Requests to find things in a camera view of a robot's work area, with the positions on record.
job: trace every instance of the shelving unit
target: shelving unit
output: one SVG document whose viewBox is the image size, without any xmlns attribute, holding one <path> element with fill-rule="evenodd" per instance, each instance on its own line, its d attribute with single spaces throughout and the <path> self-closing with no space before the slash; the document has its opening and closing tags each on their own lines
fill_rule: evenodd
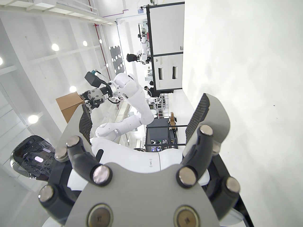
<svg viewBox="0 0 303 227">
<path fill-rule="evenodd" d="M 160 94 L 160 97 L 156 98 L 155 109 L 158 114 L 158 119 L 169 117 L 168 95 Z"/>
</svg>

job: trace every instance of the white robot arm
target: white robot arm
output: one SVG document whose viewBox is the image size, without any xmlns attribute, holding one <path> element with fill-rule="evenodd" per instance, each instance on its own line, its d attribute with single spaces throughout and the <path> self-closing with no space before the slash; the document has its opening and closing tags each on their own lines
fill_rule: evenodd
<svg viewBox="0 0 303 227">
<path fill-rule="evenodd" d="M 96 129 L 97 137 L 115 141 L 119 136 L 134 130 L 140 125 L 148 125 L 154 120 L 154 115 L 145 99 L 143 89 L 133 75 L 118 74 L 108 83 L 114 96 L 123 97 L 138 113 L 117 123 L 105 123 Z"/>
<path fill-rule="evenodd" d="M 141 51 L 139 51 L 137 54 L 141 54 L 140 61 L 142 63 L 145 63 L 147 61 L 148 51 L 147 51 L 147 44 L 146 44 L 146 38 L 143 36 L 141 38 Z"/>
</svg>

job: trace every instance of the round metal fastener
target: round metal fastener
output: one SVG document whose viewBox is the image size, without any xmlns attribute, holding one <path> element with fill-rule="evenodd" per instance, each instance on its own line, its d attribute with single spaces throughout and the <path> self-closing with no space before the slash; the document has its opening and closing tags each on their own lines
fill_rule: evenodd
<svg viewBox="0 0 303 227">
<path fill-rule="evenodd" d="M 110 170 L 107 166 L 100 165 L 98 166 L 93 173 L 93 181 L 96 184 L 103 184 L 105 183 L 110 176 Z"/>
<path fill-rule="evenodd" d="M 66 147 L 58 147 L 56 148 L 55 158 L 56 159 L 64 159 L 67 156 Z"/>
<path fill-rule="evenodd" d="M 212 128 L 210 126 L 208 126 L 208 125 L 202 125 L 202 126 L 200 126 L 200 132 L 203 133 L 203 134 L 205 134 L 205 135 L 207 135 L 207 136 L 211 136 L 214 133 L 213 130 L 212 130 Z"/>
<path fill-rule="evenodd" d="M 75 146 L 76 144 L 78 144 L 79 141 L 80 141 L 79 136 L 77 136 L 77 135 L 71 136 L 71 137 L 69 138 L 69 140 L 67 141 L 66 146 L 67 146 L 67 147 L 73 147 L 73 146 Z"/>
<path fill-rule="evenodd" d="M 237 179 L 233 177 L 229 177 L 226 180 L 226 187 L 229 191 L 239 193 L 240 192 L 240 184 Z"/>
<path fill-rule="evenodd" d="M 220 152 L 220 146 L 218 146 L 216 143 L 212 144 L 212 154 L 214 156 L 218 155 Z"/>
<path fill-rule="evenodd" d="M 197 212 L 188 205 L 180 206 L 174 213 L 175 227 L 198 227 L 199 217 Z"/>
<path fill-rule="evenodd" d="M 54 195 L 54 189 L 50 185 L 45 185 L 39 192 L 38 198 L 41 203 L 49 201 Z"/>
<path fill-rule="evenodd" d="M 87 224 L 89 227 L 110 227 L 112 222 L 113 213 L 106 204 L 94 206 L 87 217 Z"/>
<path fill-rule="evenodd" d="M 193 186 L 197 181 L 196 175 L 193 172 L 193 170 L 186 166 L 182 167 L 179 170 L 178 176 L 179 176 L 181 183 L 186 187 Z"/>
</svg>

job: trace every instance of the pipe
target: pipe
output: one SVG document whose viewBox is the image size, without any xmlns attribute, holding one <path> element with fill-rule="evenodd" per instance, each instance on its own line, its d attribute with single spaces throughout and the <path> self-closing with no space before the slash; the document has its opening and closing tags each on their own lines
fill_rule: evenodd
<svg viewBox="0 0 303 227">
<path fill-rule="evenodd" d="M 96 33 L 97 33 L 98 40 L 99 40 L 99 39 L 100 39 L 100 37 L 99 37 L 98 30 L 97 30 L 97 24 L 95 24 L 95 23 L 94 23 L 94 26 L 95 26 L 95 28 L 96 28 Z M 105 60 L 105 56 L 104 56 L 104 52 L 103 52 L 103 49 L 102 49 L 102 45 L 101 45 L 101 43 L 100 43 L 100 48 L 101 48 L 102 55 L 103 55 L 103 59 L 104 59 L 105 66 L 106 66 L 106 60 Z M 106 67 L 106 70 L 107 70 L 107 73 L 108 73 L 108 78 L 109 78 L 109 80 L 111 80 L 111 77 L 110 77 L 110 75 L 109 75 L 109 71 L 108 71 L 108 68 L 107 68 L 107 67 Z"/>
<path fill-rule="evenodd" d="M 114 16 L 114 15 L 119 15 L 119 14 L 111 14 L 111 15 L 102 16 L 102 17 L 109 17 L 109 16 Z"/>
</svg>

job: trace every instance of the black visor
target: black visor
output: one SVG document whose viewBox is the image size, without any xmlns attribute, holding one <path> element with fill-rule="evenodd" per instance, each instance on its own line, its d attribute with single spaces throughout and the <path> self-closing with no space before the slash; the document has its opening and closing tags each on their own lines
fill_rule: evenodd
<svg viewBox="0 0 303 227">
<path fill-rule="evenodd" d="M 54 163 L 55 148 L 43 138 L 33 135 L 20 143 L 11 154 L 11 167 L 18 173 L 47 181 Z"/>
</svg>

